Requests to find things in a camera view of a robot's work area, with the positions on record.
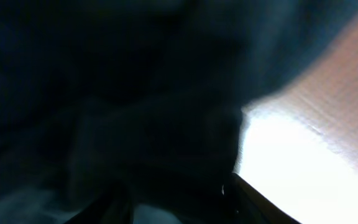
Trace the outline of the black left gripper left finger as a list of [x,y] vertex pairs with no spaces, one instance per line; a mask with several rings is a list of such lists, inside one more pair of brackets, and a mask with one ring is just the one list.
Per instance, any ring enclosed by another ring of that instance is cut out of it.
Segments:
[[117,185],[65,224],[133,224],[134,204],[126,187]]

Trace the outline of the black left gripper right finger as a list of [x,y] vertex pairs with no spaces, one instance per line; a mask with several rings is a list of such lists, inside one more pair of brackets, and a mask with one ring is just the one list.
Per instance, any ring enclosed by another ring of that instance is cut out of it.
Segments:
[[238,223],[300,224],[236,173],[232,173],[223,185],[223,193],[227,201],[234,206]]

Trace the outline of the black t-shirt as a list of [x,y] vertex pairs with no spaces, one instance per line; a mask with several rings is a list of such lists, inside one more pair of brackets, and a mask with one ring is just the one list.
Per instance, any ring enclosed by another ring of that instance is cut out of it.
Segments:
[[238,223],[242,107],[301,75],[358,1],[0,0],[0,223],[123,185],[133,223]]

